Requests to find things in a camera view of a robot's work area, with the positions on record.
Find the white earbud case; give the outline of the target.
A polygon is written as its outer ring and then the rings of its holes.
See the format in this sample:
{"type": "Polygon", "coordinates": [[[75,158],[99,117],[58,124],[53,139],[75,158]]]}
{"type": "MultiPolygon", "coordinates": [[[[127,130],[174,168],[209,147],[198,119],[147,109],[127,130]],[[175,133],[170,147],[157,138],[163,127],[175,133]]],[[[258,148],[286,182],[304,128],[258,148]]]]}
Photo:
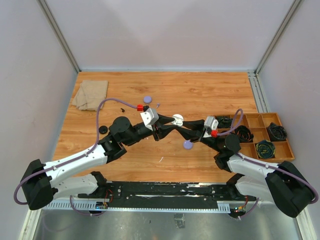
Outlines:
{"type": "Polygon", "coordinates": [[[172,116],[172,118],[174,119],[171,124],[175,125],[175,126],[179,126],[182,127],[183,126],[183,122],[184,122],[184,117],[180,114],[174,114],[172,116]]]}

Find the purple earbud case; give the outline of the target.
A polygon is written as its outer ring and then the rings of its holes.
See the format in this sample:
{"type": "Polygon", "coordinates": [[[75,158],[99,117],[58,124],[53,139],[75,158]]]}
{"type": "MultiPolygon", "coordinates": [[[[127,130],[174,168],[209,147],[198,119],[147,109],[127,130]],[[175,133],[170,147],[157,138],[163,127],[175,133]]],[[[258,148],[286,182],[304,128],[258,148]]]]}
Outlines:
{"type": "Polygon", "coordinates": [[[153,99],[152,99],[152,97],[149,96],[149,95],[143,97],[143,102],[144,102],[145,104],[150,104],[152,101],[153,101],[153,99]]]}
{"type": "Polygon", "coordinates": [[[183,142],[183,148],[185,149],[185,150],[191,150],[192,148],[193,148],[193,146],[194,146],[194,144],[191,142],[191,141],[189,141],[189,140],[185,140],[184,142],[183,142]]]}

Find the black earbud case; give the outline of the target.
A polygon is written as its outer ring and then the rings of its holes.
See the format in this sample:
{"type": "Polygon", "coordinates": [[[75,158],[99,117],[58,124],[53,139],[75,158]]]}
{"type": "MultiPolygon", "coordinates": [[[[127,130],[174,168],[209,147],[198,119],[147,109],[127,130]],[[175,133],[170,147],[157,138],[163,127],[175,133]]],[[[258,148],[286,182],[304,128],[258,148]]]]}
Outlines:
{"type": "Polygon", "coordinates": [[[98,132],[101,134],[101,135],[105,135],[107,132],[108,132],[108,127],[105,126],[105,125],[102,125],[98,128],[98,132]]]}

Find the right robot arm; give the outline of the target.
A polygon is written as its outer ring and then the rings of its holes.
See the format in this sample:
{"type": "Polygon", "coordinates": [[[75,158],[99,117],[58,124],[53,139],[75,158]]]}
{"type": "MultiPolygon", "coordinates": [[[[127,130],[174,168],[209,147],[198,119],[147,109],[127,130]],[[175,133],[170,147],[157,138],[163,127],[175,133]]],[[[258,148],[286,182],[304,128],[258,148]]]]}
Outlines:
{"type": "Polygon", "coordinates": [[[310,204],[319,200],[319,194],[302,176],[294,164],[288,161],[272,163],[248,157],[240,153],[238,137],[230,130],[218,132],[218,121],[184,122],[174,120],[178,132],[191,142],[201,142],[217,151],[216,165],[235,173],[226,188],[227,196],[238,200],[253,196],[274,203],[285,215],[295,218],[310,204]]]}

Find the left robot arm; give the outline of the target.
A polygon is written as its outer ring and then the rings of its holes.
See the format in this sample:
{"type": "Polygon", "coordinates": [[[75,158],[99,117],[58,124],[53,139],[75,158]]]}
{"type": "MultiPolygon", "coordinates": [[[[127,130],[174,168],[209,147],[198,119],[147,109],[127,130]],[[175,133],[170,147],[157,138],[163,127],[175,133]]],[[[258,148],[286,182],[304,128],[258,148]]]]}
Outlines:
{"type": "Polygon", "coordinates": [[[163,131],[169,133],[180,129],[184,121],[179,114],[167,117],[153,112],[151,108],[140,115],[142,122],[136,125],[132,125],[125,116],[117,117],[109,127],[108,135],[83,151],[55,161],[42,163],[36,159],[30,162],[17,187],[24,193],[25,205],[30,210],[38,210],[61,197],[78,194],[103,197],[107,193],[103,177],[97,173],[81,178],[75,175],[119,159],[127,152],[126,146],[149,136],[160,140],[164,138],[163,131]]]}

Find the purple closed earbud case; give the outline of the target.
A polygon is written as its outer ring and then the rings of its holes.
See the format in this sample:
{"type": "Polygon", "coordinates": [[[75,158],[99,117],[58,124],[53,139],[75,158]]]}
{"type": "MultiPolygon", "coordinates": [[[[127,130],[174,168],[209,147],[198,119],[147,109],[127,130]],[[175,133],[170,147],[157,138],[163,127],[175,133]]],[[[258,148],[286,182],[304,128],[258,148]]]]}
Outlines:
{"type": "Polygon", "coordinates": [[[152,99],[152,97],[149,96],[149,95],[143,97],[143,102],[144,102],[145,104],[150,104],[152,101],[153,101],[153,99],[152,99]]]}

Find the wooden compartment tray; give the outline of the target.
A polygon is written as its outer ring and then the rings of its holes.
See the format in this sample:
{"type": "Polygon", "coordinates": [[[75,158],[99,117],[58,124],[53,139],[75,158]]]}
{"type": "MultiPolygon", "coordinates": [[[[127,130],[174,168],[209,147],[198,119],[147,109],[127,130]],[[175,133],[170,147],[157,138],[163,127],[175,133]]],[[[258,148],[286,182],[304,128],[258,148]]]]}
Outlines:
{"type": "Polygon", "coordinates": [[[277,113],[246,113],[232,131],[239,141],[240,152],[271,163],[293,161],[294,153],[288,134],[277,113]]]}

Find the beige folded cloth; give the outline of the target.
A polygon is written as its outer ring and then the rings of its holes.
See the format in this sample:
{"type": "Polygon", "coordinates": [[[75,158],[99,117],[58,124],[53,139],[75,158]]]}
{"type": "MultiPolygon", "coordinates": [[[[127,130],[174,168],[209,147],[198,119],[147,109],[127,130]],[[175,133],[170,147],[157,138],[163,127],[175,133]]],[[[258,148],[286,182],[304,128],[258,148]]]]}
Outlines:
{"type": "Polygon", "coordinates": [[[72,100],[72,105],[80,111],[97,111],[107,96],[108,84],[107,80],[84,80],[72,100]]]}

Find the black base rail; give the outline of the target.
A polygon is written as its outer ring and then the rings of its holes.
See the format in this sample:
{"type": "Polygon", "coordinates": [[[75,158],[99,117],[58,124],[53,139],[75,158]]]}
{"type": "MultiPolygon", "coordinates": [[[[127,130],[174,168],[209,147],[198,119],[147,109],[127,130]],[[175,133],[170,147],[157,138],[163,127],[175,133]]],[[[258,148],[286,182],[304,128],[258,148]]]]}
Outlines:
{"type": "Polygon", "coordinates": [[[80,199],[106,200],[117,205],[141,205],[153,203],[157,207],[169,204],[181,206],[203,206],[206,202],[239,201],[246,197],[231,185],[202,182],[138,182],[107,181],[91,194],[80,193],[80,199]]]}

